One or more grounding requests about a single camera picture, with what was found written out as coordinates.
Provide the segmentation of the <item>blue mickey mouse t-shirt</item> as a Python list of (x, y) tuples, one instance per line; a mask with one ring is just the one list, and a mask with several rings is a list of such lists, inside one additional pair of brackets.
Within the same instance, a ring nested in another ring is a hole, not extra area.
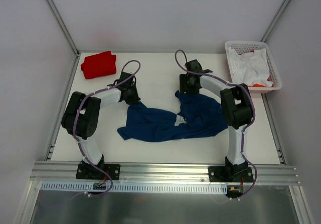
[(127, 109), (126, 125), (117, 132), (124, 140), (145, 142), (214, 137), (228, 128), (221, 105), (213, 98), (197, 94), (181, 94), (180, 112), (146, 107), (143, 103), (132, 104)]

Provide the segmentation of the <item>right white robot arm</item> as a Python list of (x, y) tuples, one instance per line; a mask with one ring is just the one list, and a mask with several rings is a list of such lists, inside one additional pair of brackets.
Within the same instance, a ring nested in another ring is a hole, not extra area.
[(237, 181), (247, 170), (244, 149), (247, 130), (255, 119), (253, 102), (246, 84), (229, 83), (212, 76), (211, 70), (204, 70), (198, 60), (185, 63), (186, 74), (180, 75), (180, 92), (197, 94), (204, 88), (220, 98), (223, 118), (228, 126), (229, 148), (225, 166), (214, 175), (225, 181)]

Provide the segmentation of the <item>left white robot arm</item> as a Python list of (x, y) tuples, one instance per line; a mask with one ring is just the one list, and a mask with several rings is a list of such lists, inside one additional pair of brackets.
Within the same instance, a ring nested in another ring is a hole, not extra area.
[(83, 162), (89, 165), (87, 173), (94, 179), (101, 178), (105, 172), (103, 154), (93, 137), (100, 110), (122, 101), (128, 105), (140, 102), (134, 74), (122, 72), (113, 84), (90, 94), (72, 93), (63, 114), (61, 125), (77, 142)]

